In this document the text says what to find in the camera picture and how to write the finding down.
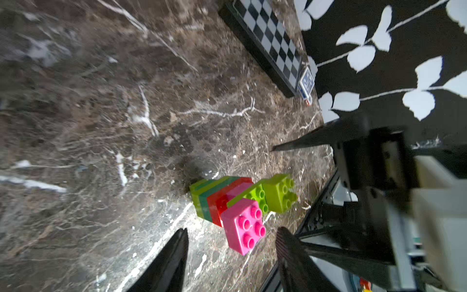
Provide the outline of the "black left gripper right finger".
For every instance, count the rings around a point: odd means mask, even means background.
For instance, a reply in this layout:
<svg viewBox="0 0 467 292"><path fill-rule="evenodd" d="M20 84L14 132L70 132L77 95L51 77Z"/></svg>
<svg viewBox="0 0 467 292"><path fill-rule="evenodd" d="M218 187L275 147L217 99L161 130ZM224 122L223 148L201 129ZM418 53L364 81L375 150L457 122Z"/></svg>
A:
<svg viewBox="0 0 467 292"><path fill-rule="evenodd" d="M276 251L281 284L285 292L336 292L300 241L285 227L276 234Z"/></svg>

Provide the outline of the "lime 2x4 lego brick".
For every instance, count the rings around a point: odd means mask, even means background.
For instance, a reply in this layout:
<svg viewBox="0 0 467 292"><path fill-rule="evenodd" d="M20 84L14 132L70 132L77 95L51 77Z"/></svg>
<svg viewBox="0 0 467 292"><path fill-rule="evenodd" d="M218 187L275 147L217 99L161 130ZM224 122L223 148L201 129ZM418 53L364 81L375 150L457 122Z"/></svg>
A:
<svg viewBox="0 0 467 292"><path fill-rule="evenodd" d="M259 204L259 208L264 214L269 212L269 207L266 202L266 192L263 188L262 183L255 183L249 186L242 193L236 195L235 197L233 197L233 199L229 200L227 202L227 207L232 207L242 198L256 201Z"/></svg>

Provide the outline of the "red lego brick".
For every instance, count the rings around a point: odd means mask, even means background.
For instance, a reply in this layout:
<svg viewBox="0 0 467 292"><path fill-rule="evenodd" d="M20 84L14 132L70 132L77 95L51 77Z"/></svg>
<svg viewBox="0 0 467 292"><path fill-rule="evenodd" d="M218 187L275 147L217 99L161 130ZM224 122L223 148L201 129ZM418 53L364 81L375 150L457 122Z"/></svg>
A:
<svg viewBox="0 0 467 292"><path fill-rule="evenodd" d="M218 191L207 197L209 212L215 225L223 227L221 214L227 209L227 202L231 200L227 193L243 183L252 185L252 179L247 177L231 177L221 184L222 187Z"/></svg>

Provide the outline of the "pink 2x2 lego brick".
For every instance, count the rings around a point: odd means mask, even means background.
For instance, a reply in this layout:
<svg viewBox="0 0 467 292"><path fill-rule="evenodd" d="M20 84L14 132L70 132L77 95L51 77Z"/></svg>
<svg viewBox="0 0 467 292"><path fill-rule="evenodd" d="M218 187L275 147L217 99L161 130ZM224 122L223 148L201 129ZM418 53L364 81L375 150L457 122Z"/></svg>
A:
<svg viewBox="0 0 467 292"><path fill-rule="evenodd" d="M230 189L228 192L223 194L220 199L216 201L216 206L218 209L218 214L221 215L227 209L227 202L234 199L237 195L241 194L248 187L253 185L252 182L242 182L238 186Z"/></svg>
<svg viewBox="0 0 467 292"><path fill-rule="evenodd" d="M244 256L266 236L262 215L258 202L246 198L242 198L221 214L231 249Z"/></svg>

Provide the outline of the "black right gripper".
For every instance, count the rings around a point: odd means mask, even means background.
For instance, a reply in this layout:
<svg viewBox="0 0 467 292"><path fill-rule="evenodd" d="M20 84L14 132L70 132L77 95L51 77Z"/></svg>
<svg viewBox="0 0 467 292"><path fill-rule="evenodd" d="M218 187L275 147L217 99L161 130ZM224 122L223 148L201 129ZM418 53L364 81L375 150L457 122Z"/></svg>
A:
<svg viewBox="0 0 467 292"><path fill-rule="evenodd" d="M406 217L390 208L388 199L418 186L415 163L405 135L398 128L370 129L368 118L354 114L328 122L271 152L332 145L338 172L357 204L345 204L336 234L341 249L300 242L309 256L363 277L381 288L396 288L396 266L409 263L411 235Z"/></svg>

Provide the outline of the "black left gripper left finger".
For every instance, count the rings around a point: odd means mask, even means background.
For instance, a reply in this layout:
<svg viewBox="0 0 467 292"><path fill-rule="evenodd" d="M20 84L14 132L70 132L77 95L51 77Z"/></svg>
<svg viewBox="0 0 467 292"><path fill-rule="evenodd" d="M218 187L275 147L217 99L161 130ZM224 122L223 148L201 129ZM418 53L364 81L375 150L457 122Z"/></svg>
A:
<svg viewBox="0 0 467 292"><path fill-rule="evenodd" d="M188 230L180 228L128 292L181 292L188 249Z"/></svg>

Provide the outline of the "lime 2x2 lego brick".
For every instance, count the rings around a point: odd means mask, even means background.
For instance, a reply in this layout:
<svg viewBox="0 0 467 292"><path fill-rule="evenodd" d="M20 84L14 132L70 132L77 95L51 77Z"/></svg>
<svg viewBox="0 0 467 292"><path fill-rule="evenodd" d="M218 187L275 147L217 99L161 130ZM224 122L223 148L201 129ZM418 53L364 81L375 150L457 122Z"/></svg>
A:
<svg viewBox="0 0 467 292"><path fill-rule="evenodd" d="M290 174L276 174L272 178L259 181L259 184L265 191L266 203L272 212L284 214L298 200Z"/></svg>

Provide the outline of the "dark green 2x4 lego brick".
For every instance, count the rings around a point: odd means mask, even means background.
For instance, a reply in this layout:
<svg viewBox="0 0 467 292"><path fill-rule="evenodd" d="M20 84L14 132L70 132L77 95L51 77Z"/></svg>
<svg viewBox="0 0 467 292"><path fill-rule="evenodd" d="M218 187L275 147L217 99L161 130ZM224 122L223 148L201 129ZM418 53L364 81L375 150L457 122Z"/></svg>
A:
<svg viewBox="0 0 467 292"><path fill-rule="evenodd" d="M238 179L238 176L224 176L219 180L206 180L197 187L194 194L198 196L203 219L215 223L214 215L210 212L210 207L215 207L216 200L222 197L220 191Z"/></svg>

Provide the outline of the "lime green lego stack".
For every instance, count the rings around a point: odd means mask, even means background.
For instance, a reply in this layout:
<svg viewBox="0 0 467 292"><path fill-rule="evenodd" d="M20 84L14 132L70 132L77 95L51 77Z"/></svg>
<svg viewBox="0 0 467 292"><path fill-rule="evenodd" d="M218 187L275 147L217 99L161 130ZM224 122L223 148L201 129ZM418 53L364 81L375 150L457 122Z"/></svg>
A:
<svg viewBox="0 0 467 292"><path fill-rule="evenodd" d="M197 216L212 222L207 199L215 192L218 192L225 187L229 179L229 176L224 176L219 180L203 179L190 186L190 194L192 196Z"/></svg>

